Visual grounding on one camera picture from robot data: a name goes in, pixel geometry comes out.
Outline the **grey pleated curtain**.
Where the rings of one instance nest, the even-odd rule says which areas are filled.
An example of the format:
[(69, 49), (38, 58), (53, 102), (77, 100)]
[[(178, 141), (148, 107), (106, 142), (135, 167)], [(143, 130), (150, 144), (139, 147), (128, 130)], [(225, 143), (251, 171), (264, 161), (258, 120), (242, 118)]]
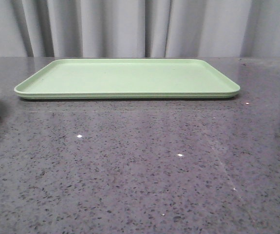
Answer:
[(0, 57), (280, 57), (280, 0), (0, 0)]

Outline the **light green plastic tray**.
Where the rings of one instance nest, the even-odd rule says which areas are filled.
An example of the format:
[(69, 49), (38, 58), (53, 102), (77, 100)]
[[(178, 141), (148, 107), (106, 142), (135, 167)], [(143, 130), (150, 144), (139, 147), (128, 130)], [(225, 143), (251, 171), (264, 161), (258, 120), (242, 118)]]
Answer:
[(24, 99), (231, 98), (238, 84), (200, 59), (59, 59), (18, 84)]

